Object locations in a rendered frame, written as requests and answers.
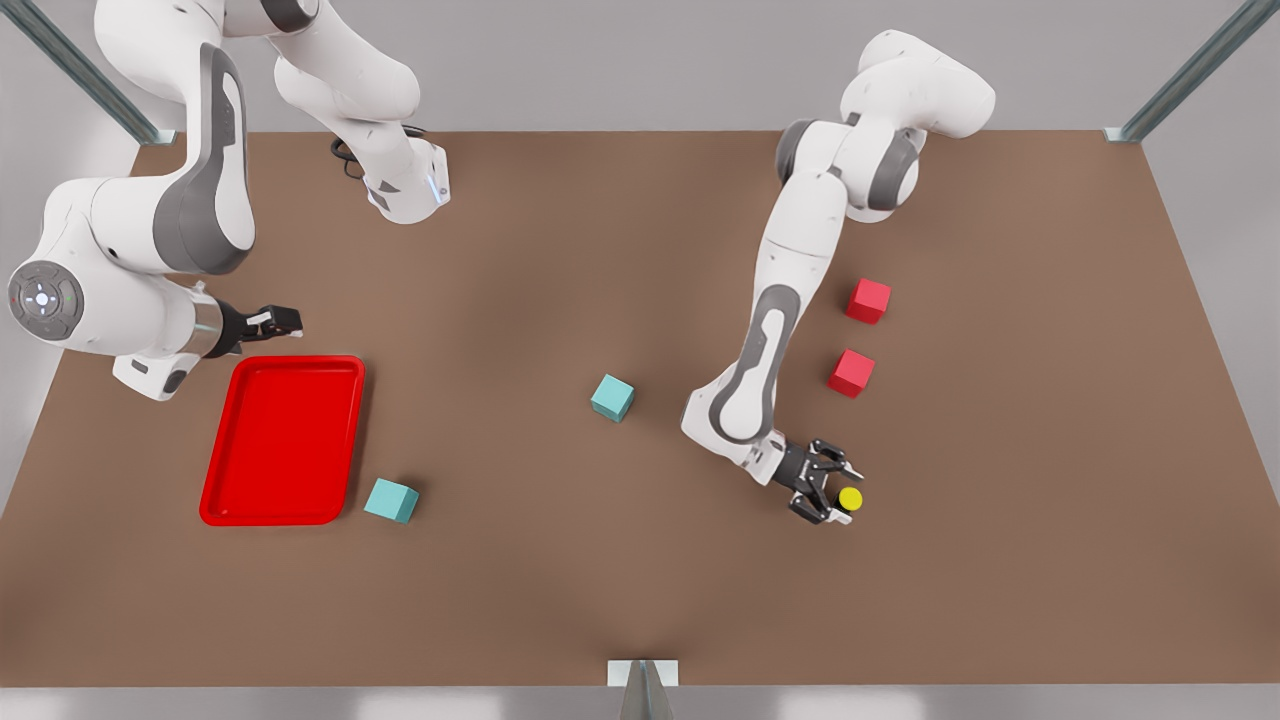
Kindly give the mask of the red cube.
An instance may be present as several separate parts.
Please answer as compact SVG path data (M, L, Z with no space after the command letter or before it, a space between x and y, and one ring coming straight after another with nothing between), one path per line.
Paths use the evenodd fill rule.
M860 278L854 286L845 315L858 322L874 325L887 311L892 288L869 278Z
M826 386L847 398L855 398L867 388L874 369L874 359L845 348L836 359Z

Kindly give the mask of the teal cube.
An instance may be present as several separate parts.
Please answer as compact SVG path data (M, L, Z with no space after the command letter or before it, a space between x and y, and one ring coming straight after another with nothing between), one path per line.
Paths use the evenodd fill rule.
M412 487L398 482L378 478L364 503L364 511L407 524L420 500L420 493Z
M591 395L591 409L604 418L621 423L635 398L635 388L620 378L605 373Z

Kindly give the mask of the red rectangular tray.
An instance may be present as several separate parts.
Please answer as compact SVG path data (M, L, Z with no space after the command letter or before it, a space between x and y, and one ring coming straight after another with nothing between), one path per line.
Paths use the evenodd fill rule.
M198 514L210 527L314 527L346 503L366 368L260 356L232 373Z

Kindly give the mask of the silver frame post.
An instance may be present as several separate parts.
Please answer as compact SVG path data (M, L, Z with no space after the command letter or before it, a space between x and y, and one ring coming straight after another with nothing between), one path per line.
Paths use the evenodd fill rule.
M1105 128L1105 140L1108 143L1142 143L1279 12L1280 0L1245 0L1129 120Z
M159 129L63 32L33 0L0 0L4 14L41 53L76 82L115 123L143 146L174 143L177 132Z
M623 687L620 720L675 720L667 687L678 685L677 660L609 660L607 685Z

